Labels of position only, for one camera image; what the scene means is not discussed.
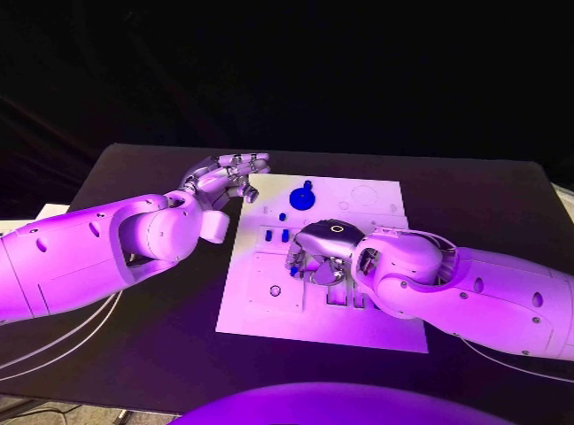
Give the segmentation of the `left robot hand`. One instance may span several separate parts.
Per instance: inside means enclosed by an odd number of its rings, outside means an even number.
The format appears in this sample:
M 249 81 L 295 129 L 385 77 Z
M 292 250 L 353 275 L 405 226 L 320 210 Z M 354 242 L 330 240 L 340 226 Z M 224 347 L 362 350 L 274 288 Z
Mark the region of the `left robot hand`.
M 230 198 L 240 197 L 252 204 L 259 192 L 248 176 L 265 174 L 269 169 L 268 153 L 229 154 L 207 157 L 185 172 L 180 190 L 196 198 L 203 210 L 220 210 Z

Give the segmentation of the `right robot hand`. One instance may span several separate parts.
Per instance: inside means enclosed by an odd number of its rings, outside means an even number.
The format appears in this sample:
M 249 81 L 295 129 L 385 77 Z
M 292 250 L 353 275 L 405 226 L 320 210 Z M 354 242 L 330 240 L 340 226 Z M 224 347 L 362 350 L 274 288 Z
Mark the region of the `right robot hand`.
M 364 234 L 341 220 L 320 220 L 294 234 L 285 257 L 289 276 L 333 286 L 349 276 L 352 256 Z

